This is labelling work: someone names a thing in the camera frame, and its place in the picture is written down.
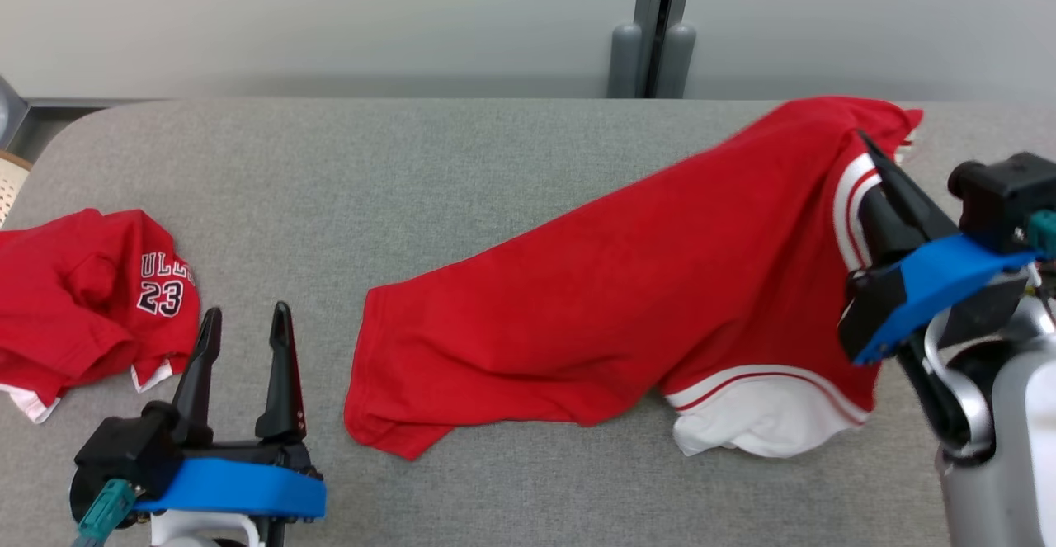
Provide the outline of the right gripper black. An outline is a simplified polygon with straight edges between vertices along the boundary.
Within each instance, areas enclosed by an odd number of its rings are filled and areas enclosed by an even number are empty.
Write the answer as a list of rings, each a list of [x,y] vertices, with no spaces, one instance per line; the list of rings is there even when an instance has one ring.
[[[867,133],[861,130],[859,136],[879,178],[867,187],[857,205],[857,224],[872,268],[848,274],[846,305],[837,333],[848,359],[869,360],[869,344],[876,332],[908,298],[901,267],[887,265],[924,243],[949,238],[959,230],[953,219]]]

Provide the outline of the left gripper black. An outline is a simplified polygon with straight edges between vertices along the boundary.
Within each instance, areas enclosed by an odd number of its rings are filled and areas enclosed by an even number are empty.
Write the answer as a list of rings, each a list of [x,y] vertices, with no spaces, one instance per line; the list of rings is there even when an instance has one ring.
[[[180,419],[172,438],[185,458],[219,458],[293,469],[301,475],[322,475],[314,467],[304,439],[304,397],[295,350],[293,312],[276,303],[269,329],[271,370],[264,413],[257,419],[259,441],[214,442],[209,427],[212,370],[221,351],[223,312],[209,308],[201,319],[195,348],[181,375],[172,404]]]

